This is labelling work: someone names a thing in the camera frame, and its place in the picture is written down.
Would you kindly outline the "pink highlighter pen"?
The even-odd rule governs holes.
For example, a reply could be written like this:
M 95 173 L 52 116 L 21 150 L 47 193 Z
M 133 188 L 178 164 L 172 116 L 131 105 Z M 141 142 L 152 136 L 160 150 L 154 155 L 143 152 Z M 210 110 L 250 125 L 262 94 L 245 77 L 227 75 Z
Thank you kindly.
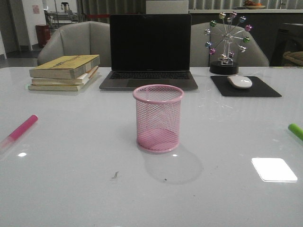
M 10 135 L 8 135 L 3 141 L 0 142 L 0 154 L 3 155 L 5 151 L 22 136 L 35 122 L 38 117 L 31 115 L 22 124 L 20 124 Z

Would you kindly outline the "green highlighter pen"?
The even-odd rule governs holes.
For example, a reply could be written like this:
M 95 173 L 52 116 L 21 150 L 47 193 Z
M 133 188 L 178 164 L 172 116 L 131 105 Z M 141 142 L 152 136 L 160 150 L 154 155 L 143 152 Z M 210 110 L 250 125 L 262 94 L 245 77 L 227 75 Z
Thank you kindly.
M 291 131 L 297 138 L 303 141 L 303 130 L 295 123 L 288 125 L 289 131 Z

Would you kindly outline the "pink mesh pen holder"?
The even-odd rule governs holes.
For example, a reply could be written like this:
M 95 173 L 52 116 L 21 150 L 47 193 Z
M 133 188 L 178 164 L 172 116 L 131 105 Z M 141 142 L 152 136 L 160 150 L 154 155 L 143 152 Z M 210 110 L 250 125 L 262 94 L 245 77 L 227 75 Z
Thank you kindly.
M 163 84 L 145 85 L 133 91 L 139 147 L 153 153 L 164 153 L 179 145 L 183 95 L 182 89 Z

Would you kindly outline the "grey open laptop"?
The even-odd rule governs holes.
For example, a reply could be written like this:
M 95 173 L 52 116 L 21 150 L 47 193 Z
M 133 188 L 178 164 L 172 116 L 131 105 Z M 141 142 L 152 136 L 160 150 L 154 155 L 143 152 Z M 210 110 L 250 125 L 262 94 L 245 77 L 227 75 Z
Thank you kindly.
M 190 72 L 190 41 L 189 14 L 111 15 L 111 71 L 99 88 L 164 84 L 197 89 Z

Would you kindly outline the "middle beige book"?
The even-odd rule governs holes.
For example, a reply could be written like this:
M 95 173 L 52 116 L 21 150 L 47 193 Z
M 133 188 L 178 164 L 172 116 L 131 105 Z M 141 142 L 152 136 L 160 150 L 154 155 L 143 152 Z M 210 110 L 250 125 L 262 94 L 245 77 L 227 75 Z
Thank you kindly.
M 75 79 L 46 79 L 34 78 L 32 79 L 33 85 L 85 85 L 97 72 L 99 66 L 95 66 L 90 71 L 82 74 Z

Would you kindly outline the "beige book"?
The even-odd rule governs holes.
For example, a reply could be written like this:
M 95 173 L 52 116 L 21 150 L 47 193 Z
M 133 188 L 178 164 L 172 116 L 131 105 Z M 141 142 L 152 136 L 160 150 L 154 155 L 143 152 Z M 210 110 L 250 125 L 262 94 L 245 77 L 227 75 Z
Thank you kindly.
M 31 83 L 27 88 L 35 91 L 79 91 L 85 85 L 33 85 Z
M 85 85 L 97 72 L 99 66 L 95 66 L 90 71 L 82 74 L 75 79 L 46 79 L 34 78 L 32 79 L 33 85 Z

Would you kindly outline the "top yellow book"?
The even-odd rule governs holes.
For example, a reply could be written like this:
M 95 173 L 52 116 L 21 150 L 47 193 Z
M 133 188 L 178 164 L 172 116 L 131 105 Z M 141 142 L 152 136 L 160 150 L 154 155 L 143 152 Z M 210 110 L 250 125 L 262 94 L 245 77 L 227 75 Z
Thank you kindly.
M 29 70 L 32 78 L 75 79 L 100 64 L 100 56 L 62 56 Z

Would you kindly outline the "white computer mouse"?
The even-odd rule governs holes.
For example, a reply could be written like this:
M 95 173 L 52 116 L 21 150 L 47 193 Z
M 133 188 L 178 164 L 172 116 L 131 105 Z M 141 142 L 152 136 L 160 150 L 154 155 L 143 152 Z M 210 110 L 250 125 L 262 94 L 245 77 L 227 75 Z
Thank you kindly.
M 252 87 L 252 81 L 246 76 L 232 75 L 227 80 L 234 88 L 246 89 Z

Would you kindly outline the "bottom beige book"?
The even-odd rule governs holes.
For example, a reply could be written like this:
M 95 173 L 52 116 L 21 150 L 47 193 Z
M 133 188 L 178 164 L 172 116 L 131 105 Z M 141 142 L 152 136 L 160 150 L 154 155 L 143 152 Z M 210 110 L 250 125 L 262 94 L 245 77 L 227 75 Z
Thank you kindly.
M 85 85 L 33 85 L 31 83 L 27 88 L 35 91 L 79 91 Z

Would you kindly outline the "white box behind laptop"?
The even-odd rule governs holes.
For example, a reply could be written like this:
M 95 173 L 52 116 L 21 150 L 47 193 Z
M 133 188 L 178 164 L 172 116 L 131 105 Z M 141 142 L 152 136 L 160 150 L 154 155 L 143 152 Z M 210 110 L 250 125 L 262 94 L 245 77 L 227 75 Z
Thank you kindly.
M 187 14 L 188 0 L 147 0 L 147 14 Z

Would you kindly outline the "ferris wheel desk toy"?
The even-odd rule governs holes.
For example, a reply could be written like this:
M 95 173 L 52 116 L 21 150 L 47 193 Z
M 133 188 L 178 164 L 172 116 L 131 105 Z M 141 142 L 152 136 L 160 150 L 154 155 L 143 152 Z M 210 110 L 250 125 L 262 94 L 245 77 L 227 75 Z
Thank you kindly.
M 209 28 L 204 30 L 204 35 L 215 36 L 214 41 L 205 42 L 205 48 L 208 49 L 209 56 L 219 54 L 216 61 L 210 63 L 210 71 L 220 75 L 233 75 L 239 72 L 239 66 L 235 60 L 235 51 L 232 46 L 238 48 L 239 52 L 245 52 L 247 47 L 243 44 L 250 42 L 249 36 L 239 37 L 242 32 L 252 30 L 252 25 L 246 25 L 244 28 L 237 30 L 238 26 L 233 25 L 233 21 L 237 18 L 237 12 L 219 13 L 219 19 L 222 24 L 216 20 L 209 22 Z

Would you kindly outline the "red bin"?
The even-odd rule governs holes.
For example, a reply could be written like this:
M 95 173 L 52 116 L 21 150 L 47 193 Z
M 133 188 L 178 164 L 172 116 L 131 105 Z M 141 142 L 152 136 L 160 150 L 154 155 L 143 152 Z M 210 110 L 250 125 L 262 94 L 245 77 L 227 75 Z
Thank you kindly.
M 51 38 L 49 26 L 36 25 L 36 35 L 39 47 L 44 47 Z

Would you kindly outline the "fruit bowl on counter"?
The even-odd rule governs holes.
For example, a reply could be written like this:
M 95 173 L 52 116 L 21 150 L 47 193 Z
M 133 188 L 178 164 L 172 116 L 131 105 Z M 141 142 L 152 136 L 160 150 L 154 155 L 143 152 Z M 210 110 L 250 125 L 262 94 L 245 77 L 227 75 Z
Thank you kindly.
M 264 9 L 265 8 L 265 5 L 262 5 L 261 3 L 256 3 L 252 0 L 245 0 L 243 3 L 243 6 L 248 9 Z

